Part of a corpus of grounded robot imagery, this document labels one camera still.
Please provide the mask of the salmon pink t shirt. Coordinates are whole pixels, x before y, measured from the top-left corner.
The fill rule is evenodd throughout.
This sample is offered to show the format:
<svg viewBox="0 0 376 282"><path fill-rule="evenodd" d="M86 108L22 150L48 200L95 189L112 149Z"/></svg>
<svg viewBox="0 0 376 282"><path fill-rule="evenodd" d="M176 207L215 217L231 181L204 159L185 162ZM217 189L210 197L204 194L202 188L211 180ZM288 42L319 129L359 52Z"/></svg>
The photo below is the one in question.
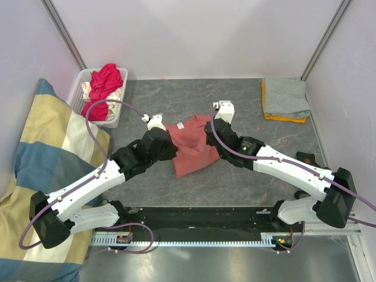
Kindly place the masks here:
<svg viewBox="0 0 376 282"><path fill-rule="evenodd" d="M177 178L203 169L220 158L216 148L206 143L204 128L209 121L210 116L194 115L185 122L165 126L177 147L173 158Z"/></svg>

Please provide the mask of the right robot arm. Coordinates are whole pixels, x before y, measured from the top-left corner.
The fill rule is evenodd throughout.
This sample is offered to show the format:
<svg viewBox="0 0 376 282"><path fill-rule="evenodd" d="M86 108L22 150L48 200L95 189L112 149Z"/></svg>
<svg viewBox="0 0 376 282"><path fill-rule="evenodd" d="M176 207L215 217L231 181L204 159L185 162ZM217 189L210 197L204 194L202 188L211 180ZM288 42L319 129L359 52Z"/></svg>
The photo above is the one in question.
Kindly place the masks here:
<svg viewBox="0 0 376 282"><path fill-rule="evenodd" d="M270 227L283 231L299 221L321 220L343 229L355 202L355 184L351 173L320 168L288 157L264 142L247 136L237 136L222 119L207 122L204 131L207 144L216 148L221 159L235 167L264 173L283 180L307 197L279 200L269 216Z"/></svg>

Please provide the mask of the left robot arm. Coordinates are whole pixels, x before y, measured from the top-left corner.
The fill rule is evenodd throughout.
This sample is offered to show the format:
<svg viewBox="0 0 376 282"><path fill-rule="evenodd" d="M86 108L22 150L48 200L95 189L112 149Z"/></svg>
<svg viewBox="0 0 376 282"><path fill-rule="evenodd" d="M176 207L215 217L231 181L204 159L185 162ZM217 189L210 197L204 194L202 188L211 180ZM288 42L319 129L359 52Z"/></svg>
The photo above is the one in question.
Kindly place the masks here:
<svg viewBox="0 0 376 282"><path fill-rule="evenodd" d="M114 186L144 173L158 161L176 156L166 129L154 127L140 140L118 149L97 170L92 171L69 186L51 194L37 192L31 197L29 218L46 249L63 243L73 233L113 227L122 231L129 224L127 214L117 211L111 204L83 210L82 206Z"/></svg>

